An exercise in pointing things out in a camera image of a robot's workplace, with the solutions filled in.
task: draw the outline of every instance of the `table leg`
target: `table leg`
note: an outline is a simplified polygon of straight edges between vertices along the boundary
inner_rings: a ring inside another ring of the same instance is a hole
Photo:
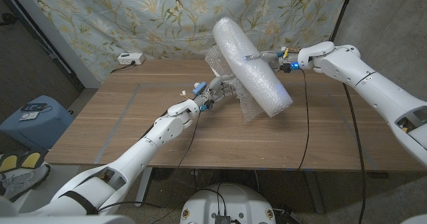
[[[136,195],[136,201],[144,202],[145,194],[148,191],[149,178],[151,176],[152,167],[146,167],[142,172],[141,182],[139,183],[138,193]],[[142,204],[136,203],[136,207],[141,207]]]
[[[312,195],[314,210],[316,211],[316,213],[319,214],[325,213],[325,207],[323,205],[322,194],[320,193],[316,173],[313,171],[304,171],[304,175],[306,176],[308,189],[310,190],[310,194]]]

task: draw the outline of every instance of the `yellow object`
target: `yellow object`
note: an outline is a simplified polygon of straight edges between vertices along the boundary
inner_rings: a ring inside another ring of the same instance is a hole
[[[286,57],[286,55],[288,54],[288,51],[289,51],[289,48],[286,48],[285,55],[283,55],[283,58]]]
[[[0,164],[0,172],[11,170],[16,168],[18,157],[16,155],[10,155],[6,157]]]
[[[23,168],[35,168],[35,165],[40,159],[40,153],[32,153],[25,158],[24,162],[22,162],[21,167]]]

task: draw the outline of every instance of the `bubble wrap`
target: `bubble wrap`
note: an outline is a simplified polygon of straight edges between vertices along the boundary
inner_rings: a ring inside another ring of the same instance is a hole
[[[228,65],[217,45],[208,50],[205,60],[209,66],[218,73],[218,75],[233,75],[232,69]],[[227,82],[236,89],[236,95],[238,99],[240,99],[240,109],[244,115],[244,123],[248,123],[258,114],[263,112],[260,105],[258,105],[251,93],[249,93],[238,78],[234,78]]]
[[[259,51],[237,23],[228,17],[222,18],[213,27],[213,37],[233,73],[268,116],[281,113],[293,103],[265,61],[244,59],[246,55]]]

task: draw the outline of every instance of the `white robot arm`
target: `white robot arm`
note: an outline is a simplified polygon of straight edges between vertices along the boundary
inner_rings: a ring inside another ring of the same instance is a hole
[[[176,138],[192,124],[201,111],[211,109],[223,97],[233,95],[226,83],[233,76],[214,78],[211,83],[198,83],[194,99],[188,99],[167,110],[152,128],[121,157],[110,164],[78,174],[68,181],[52,198],[50,204],[25,216],[72,216],[115,213],[119,205],[102,207],[123,201],[131,184],[153,159],[158,149]]]
[[[299,53],[277,53],[273,58],[268,52],[259,56],[269,62],[274,71],[313,69],[351,86],[382,116],[407,152],[427,167],[427,102],[415,98],[369,67],[354,46],[336,47],[333,42],[326,41],[301,49]]]

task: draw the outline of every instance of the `small device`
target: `small device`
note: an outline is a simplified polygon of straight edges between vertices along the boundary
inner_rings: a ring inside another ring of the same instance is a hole
[[[145,57],[143,53],[122,53],[117,57],[117,59],[122,65],[129,65],[132,61],[135,61],[135,65],[141,65],[144,62]]]
[[[27,103],[21,108],[21,111],[42,111],[46,107],[46,103]]]
[[[38,111],[32,112],[32,113],[24,113],[19,120],[26,121],[26,120],[36,119],[38,115],[39,115]]]

